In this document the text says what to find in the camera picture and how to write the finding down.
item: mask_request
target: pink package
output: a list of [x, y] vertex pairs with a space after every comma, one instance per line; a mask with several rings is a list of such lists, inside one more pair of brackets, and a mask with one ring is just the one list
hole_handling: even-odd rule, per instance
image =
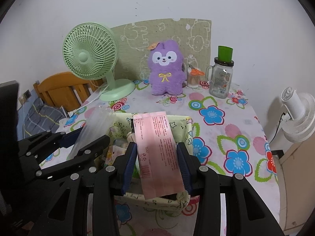
[[133, 124], [144, 198], [183, 192], [175, 141], [166, 112], [135, 114]]

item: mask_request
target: table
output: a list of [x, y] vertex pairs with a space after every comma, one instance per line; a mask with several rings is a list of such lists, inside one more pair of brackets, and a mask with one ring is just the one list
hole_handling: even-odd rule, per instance
[[[144, 113], [166, 111], [193, 119], [190, 143], [201, 164], [217, 173], [232, 176], [242, 173], [259, 193], [279, 221], [280, 193], [277, 172], [264, 130], [240, 86], [232, 84], [226, 99], [211, 96], [207, 82], [197, 89], [183, 88], [179, 96], [151, 95], [147, 80], [134, 81], [136, 89], [127, 97], [106, 103], [116, 112]], [[99, 93], [94, 92], [86, 104]], [[79, 109], [70, 119], [60, 122], [58, 131], [82, 127], [93, 110], [104, 102], [96, 100]], [[71, 148], [58, 149], [41, 163], [45, 168], [66, 160]], [[199, 198], [191, 198], [182, 211], [171, 212], [116, 203], [122, 236], [192, 236]], [[221, 235], [226, 230], [224, 195], [221, 195]]]

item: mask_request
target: barcode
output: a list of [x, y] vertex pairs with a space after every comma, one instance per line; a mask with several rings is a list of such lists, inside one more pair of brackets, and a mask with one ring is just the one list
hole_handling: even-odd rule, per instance
[[149, 165], [141, 166], [141, 175], [142, 175], [142, 178], [150, 178], [151, 177]]

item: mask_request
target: green fan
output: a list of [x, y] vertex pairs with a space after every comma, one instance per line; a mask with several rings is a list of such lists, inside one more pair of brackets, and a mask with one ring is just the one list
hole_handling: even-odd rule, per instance
[[63, 43], [63, 59], [74, 75], [84, 80], [106, 77], [108, 86], [100, 99], [115, 101], [129, 95], [135, 88], [128, 79], [114, 79], [118, 44], [114, 33], [96, 23], [84, 23], [73, 28]]

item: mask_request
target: fan center cap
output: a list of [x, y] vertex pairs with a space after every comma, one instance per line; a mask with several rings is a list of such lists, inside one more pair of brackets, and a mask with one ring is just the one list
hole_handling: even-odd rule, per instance
[[86, 62], [86, 61], [88, 60], [88, 58], [89, 58], [89, 56], [88, 56], [88, 54], [85, 53], [85, 52], [81, 52], [81, 53], [79, 54], [79, 60], [80, 60], [82, 63]]

